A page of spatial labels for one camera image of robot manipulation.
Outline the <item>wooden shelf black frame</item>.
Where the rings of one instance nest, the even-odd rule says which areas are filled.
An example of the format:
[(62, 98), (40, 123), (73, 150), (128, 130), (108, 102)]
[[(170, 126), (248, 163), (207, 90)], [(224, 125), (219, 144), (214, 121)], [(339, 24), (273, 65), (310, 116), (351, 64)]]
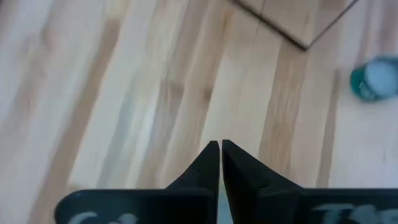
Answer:
[(302, 50), (308, 50), (359, 0), (230, 0)]

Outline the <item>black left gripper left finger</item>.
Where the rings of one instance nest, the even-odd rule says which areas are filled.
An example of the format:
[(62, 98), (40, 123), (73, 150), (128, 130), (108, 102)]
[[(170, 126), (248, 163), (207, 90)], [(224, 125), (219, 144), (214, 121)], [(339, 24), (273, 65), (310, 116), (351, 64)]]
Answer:
[(220, 147), (211, 141), (164, 189), (85, 189), (59, 201), (56, 224), (216, 224)]

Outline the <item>short teal can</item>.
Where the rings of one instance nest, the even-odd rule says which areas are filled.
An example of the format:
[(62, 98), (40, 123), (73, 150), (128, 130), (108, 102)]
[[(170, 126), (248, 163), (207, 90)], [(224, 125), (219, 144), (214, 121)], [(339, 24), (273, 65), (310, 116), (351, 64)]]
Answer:
[(398, 55), (380, 55), (356, 67), (350, 75), (350, 87), (366, 102), (398, 96)]

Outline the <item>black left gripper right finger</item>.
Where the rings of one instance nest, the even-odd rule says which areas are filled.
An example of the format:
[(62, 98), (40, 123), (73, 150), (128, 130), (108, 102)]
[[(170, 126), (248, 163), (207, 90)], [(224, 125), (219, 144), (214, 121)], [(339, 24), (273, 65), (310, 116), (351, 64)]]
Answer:
[(222, 160), (234, 224), (398, 224), (398, 189), (304, 188), (230, 140)]

